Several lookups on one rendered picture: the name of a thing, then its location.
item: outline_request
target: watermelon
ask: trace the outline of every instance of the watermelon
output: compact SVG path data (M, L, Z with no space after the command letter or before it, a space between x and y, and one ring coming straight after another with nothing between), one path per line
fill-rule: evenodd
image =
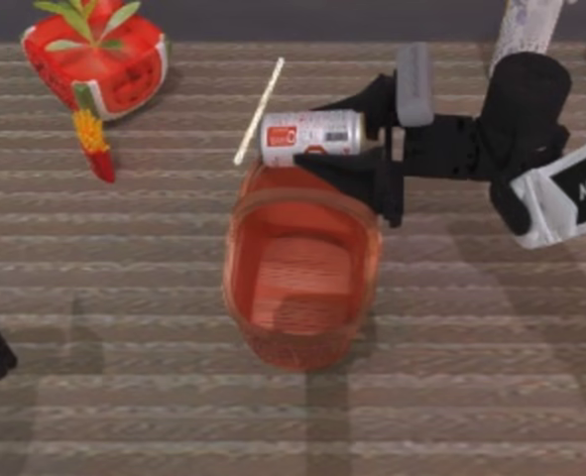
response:
M97 3L88 18L96 38L122 4ZM83 46L48 51L46 46L57 40ZM118 41L120 47L93 47L61 15L53 15L29 28L22 46L42 81L65 106L77 110L79 102L89 103L97 117L111 121L138 109L160 89L167 78L170 46L165 34L140 15L129 18L104 41Z

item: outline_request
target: white stick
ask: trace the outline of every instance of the white stick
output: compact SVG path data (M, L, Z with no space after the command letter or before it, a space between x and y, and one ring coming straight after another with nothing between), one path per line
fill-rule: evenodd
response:
M285 62L286 61L283 58L279 58L277 60L277 64L275 64L275 69L273 69L271 79L266 85L264 94L262 94L262 98L260 99L260 102L257 105L255 114L253 114L253 119L251 120L251 123L249 124L249 127L246 130L246 133L244 134L244 139L242 139L242 143L240 144L240 148L237 150L237 154L235 154L235 158L233 159L233 164L235 164L236 166L239 166L242 164L242 162L244 162L246 150L249 148L249 143L255 135L255 130L257 129L258 124L262 120L264 110L266 109L266 106L269 103L269 99L273 94L275 84L277 84L277 80L280 78L280 74L282 73L282 68L284 67Z

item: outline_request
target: wood grain surface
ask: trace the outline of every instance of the wood grain surface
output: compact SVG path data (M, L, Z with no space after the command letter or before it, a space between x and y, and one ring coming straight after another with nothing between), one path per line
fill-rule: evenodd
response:
M437 110L477 113L489 49L431 48ZM0 476L586 476L586 237L523 250L482 184L408 181L342 365L267 367L225 314L231 161L275 60L270 110L291 110L356 92L395 50L178 44L163 93L108 129L107 185L0 45L0 327L21 360L0 383ZM572 149L586 44L551 53L574 79Z

